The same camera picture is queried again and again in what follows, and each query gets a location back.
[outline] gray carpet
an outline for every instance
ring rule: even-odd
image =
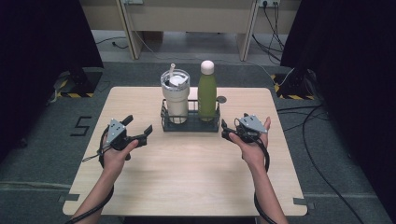
[[[28,146],[14,148],[0,164],[0,223],[64,223],[59,198],[67,194],[78,170],[106,97],[115,86],[160,86],[168,63],[105,63],[104,74],[92,98],[58,98],[31,127]],[[199,64],[178,66],[191,75],[197,86]],[[287,72],[266,67],[270,74]],[[319,100],[278,99],[271,78],[255,65],[217,65],[219,87],[256,87],[271,90],[276,108],[319,105]],[[279,112],[282,127],[301,187],[310,205],[304,217],[289,217],[290,223],[359,223],[347,206],[320,177],[304,147],[302,126],[312,108]],[[348,157],[332,115],[323,106],[305,125],[305,139],[319,170],[346,198],[364,223],[391,223],[360,167]],[[75,128],[80,117],[84,129]],[[118,217],[103,217],[100,223],[121,223]]]

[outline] wall socket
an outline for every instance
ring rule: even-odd
[[[264,1],[267,2],[267,7],[275,7],[275,4],[279,6],[280,0],[260,0],[259,7],[263,6]]]

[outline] desk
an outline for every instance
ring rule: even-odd
[[[191,99],[196,99],[191,88]],[[303,216],[306,206],[293,198],[303,198],[276,108],[267,89],[218,88],[221,118],[230,127],[243,113],[260,120],[271,117],[268,151],[269,176],[286,216]],[[218,133],[165,133],[161,124],[163,93],[160,87],[116,87],[107,97],[84,155],[94,155],[101,134],[112,118],[122,120],[134,115],[127,126],[128,135],[141,134],[150,124],[153,133],[148,144],[132,151],[131,160],[115,184],[104,215],[116,216],[257,216],[253,203],[253,180],[237,145]],[[72,215],[87,197],[102,172],[97,160],[83,162],[70,189],[79,194],[76,202],[67,201],[64,213]]]
[[[124,5],[120,1],[134,59],[139,58],[142,49],[141,31],[234,33],[240,60],[248,56],[258,0],[144,0],[143,5]]]

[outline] hand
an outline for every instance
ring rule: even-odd
[[[263,126],[267,131],[269,131],[270,125],[271,119],[268,117]],[[262,169],[265,168],[264,154],[256,143],[245,143],[241,138],[239,138],[238,135],[234,133],[230,133],[229,136],[231,140],[233,140],[233,142],[241,148],[242,159],[245,160],[249,168],[252,168],[253,166],[258,166]],[[265,147],[268,147],[268,133],[262,133],[260,139],[264,143]]]
[[[119,176],[123,165],[125,163],[125,158],[134,148],[136,148],[138,144],[138,140],[132,141],[128,146],[121,150],[117,151],[114,148],[111,148],[105,152],[105,168],[104,172],[112,173],[115,176]]]

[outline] person's left hand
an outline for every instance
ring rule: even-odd
[[[134,148],[136,148],[138,144],[138,140],[134,140],[128,146],[121,150],[117,151],[114,148],[111,148],[105,152],[105,168],[104,172],[110,172],[113,175],[120,175],[123,165],[125,163],[125,158]]]

